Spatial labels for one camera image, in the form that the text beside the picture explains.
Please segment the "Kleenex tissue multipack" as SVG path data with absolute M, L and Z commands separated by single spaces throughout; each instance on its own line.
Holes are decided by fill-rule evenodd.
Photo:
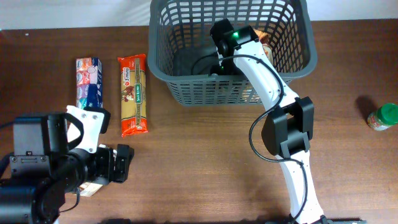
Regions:
M 76 59 L 76 106 L 103 107 L 102 63 L 98 57 Z

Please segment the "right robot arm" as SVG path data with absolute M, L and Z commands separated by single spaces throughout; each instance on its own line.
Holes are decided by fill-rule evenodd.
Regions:
M 210 30 L 224 72 L 240 72 L 260 98 L 265 112 L 250 127 L 264 120 L 262 141 L 281 166 L 290 199 L 288 223 L 327 223 L 318 202 L 310 170 L 314 105 L 301 98 L 283 81 L 268 59 L 259 36 L 251 26 L 234 29 L 228 19 Z

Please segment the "orange Nescafe sachet bag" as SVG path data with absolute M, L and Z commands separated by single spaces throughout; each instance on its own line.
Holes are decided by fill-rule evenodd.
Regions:
M 274 59 L 273 59 L 272 49 L 271 49 L 271 46 L 269 44 L 269 40 L 270 40 L 271 36 L 268 33 L 264 32 L 264 31 L 260 31 L 260 30 L 257 30 L 257 29 L 255 29 L 254 31 L 255 31 L 256 35 L 258 36 L 259 41 L 262 44 L 262 48 L 265 51 L 268 60 L 273 65 L 274 64 Z

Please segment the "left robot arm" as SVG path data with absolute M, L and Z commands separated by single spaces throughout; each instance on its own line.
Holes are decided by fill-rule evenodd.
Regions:
M 1 223 L 55 223 L 65 195 L 85 182 L 109 184 L 127 180 L 134 150 L 78 147 L 83 123 L 69 113 L 30 114 L 13 122 L 14 151 L 1 160 Z

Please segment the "green lid jar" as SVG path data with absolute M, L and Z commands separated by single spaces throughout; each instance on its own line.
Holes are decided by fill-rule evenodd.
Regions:
M 367 124 L 375 131 L 383 131 L 397 124 L 397 105 L 387 103 L 369 114 Z

